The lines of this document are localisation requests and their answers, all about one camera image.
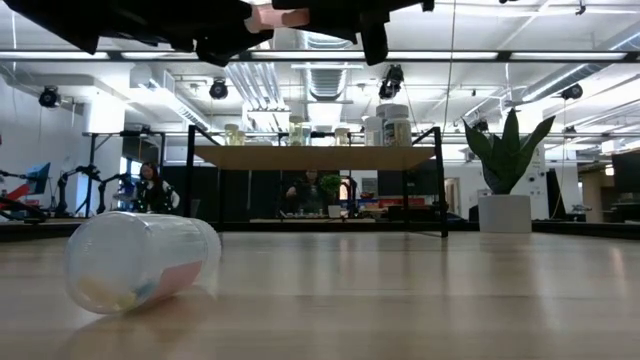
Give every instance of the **monitor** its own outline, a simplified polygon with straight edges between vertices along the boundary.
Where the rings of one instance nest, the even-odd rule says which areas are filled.
[[[49,180],[49,169],[51,163],[38,165],[27,170],[27,185],[29,185],[28,195],[42,195],[47,189]]]
[[[618,193],[640,192],[640,153],[611,156],[613,182]]]

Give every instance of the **clear plastic cup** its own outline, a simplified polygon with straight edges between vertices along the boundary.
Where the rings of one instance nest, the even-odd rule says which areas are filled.
[[[191,286],[215,269],[220,253],[220,239],[204,221],[104,213],[67,243],[67,293],[85,310],[123,313]]]

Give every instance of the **white planter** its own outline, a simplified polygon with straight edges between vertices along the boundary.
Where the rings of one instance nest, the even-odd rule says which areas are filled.
[[[526,234],[531,232],[528,195],[491,195],[478,199],[480,231]]]
[[[340,205],[329,205],[327,207],[328,211],[329,211],[329,218],[331,219],[339,219],[340,218],[340,212],[342,211],[342,206]]]

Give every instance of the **white wall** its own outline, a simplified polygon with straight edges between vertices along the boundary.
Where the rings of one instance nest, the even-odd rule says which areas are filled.
[[[34,165],[51,162],[49,176],[55,190],[61,166],[66,161],[75,166],[78,161],[78,144],[82,141],[84,118],[65,109],[48,110],[38,104],[38,99],[6,85],[0,79],[0,169],[24,173]],[[19,179],[7,178],[0,189],[11,192],[24,184]],[[69,209],[76,206],[76,182],[67,186]],[[50,205],[49,187],[44,196],[34,196],[42,205]]]

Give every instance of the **table top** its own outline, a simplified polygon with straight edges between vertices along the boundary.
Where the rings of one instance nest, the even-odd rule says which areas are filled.
[[[196,146],[195,154],[225,170],[409,170],[433,147]]]

